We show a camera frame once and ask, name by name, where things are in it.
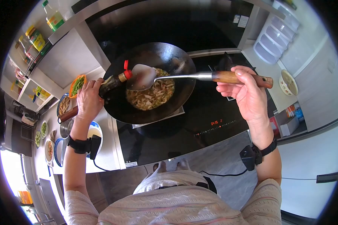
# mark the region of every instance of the orange basket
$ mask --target orange basket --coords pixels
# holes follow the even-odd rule
[[[69,91],[69,98],[76,98],[76,97],[77,97],[77,95],[78,95],[77,93],[76,93],[76,95],[74,95],[74,96],[72,96],[71,93],[73,92],[73,87],[74,87],[74,84],[75,84],[75,82],[77,81],[77,79],[79,79],[79,78],[81,78],[81,77],[83,77],[83,76],[84,76],[84,83],[87,83],[87,82],[88,82],[88,80],[86,79],[85,74],[77,76],[77,78],[71,83],[70,91]]]

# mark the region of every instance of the white knit sweater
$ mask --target white knit sweater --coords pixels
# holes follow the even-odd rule
[[[164,185],[182,184],[180,174],[161,173]],[[205,182],[200,174],[186,171],[184,178],[192,182]],[[253,191],[252,196],[239,210],[233,210],[214,192],[194,185],[147,190],[160,186],[160,179],[144,179],[135,190],[138,194],[127,196],[109,205],[100,214],[90,200],[79,191],[65,192],[66,221],[68,224],[281,224],[281,189],[268,179]]]

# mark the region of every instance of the stacked containers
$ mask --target stacked containers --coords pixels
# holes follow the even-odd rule
[[[257,41],[253,45],[256,54],[266,63],[275,64],[297,34],[299,21],[285,4],[274,1],[273,7],[285,15],[282,20],[270,13]]]

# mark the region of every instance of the person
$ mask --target person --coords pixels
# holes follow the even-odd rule
[[[273,130],[267,115],[264,88],[258,88],[244,66],[231,68],[244,85],[218,83],[222,96],[236,98],[240,113],[247,121],[252,142],[260,150],[273,141]],[[90,81],[78,90],[78,115],[71,134],[73,140],[86,140],[92,120],[104,105],[98,95],[103,79]],[[281,159],[278,149],[263,157],[256,166],[258,183],[251,197],[239,210],[208,188],[197,183],[207,181],[181,161],[176,171],[166,171],[160,162],[136,188],[133,195],[109,205],[101,213],[90,202],[85,186],[85,154],[67,147],[64,158],[65,216],[68,224],[281,224]]]

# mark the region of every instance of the wok handle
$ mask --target wok handle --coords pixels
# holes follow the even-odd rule
[[[273,87],[273,79],[271,77],[262,77],[256,74],[251,75],[256,80],[259,88]],[[214,71],[212,72],[212,80],[221,83],[244,84],[236,77],[235,72],[232,71]]]
[[[71,119],[74,116],[76,116],[78,114],[78,111],[79,111],[78,106],[75,106],[71,110],[69,110],[66,113],[64,113],[63,115],[59,116],[59,118],[58,118],[59,124],[61,124],[61,123],[65,122],[65,121],[67,121],[68,119]]]

